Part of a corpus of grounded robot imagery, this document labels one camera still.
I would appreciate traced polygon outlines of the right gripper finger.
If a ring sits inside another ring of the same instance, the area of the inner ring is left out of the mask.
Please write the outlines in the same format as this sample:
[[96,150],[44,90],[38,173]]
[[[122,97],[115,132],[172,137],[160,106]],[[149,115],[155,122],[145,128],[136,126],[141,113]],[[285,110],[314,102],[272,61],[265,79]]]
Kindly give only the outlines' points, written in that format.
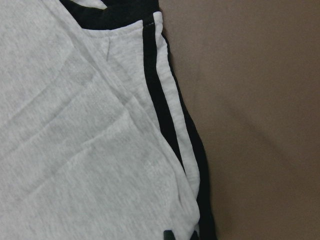
[[163,232],[163,239],[164,240],[175,240],[175,235],[172,230],[165,230]]

